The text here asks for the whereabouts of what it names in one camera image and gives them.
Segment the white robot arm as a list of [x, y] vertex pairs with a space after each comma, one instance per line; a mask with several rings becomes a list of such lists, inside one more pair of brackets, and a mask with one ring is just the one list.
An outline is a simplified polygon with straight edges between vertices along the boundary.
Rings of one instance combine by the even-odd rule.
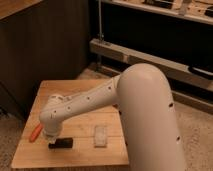
[[106, 106], [120, 111], [131, 171], [186, 171], [186, 159], [169, 82], [157, 67], [139, 63], [82, 93], [49, 97], [39, 120], [54, 141], [62, 123]]

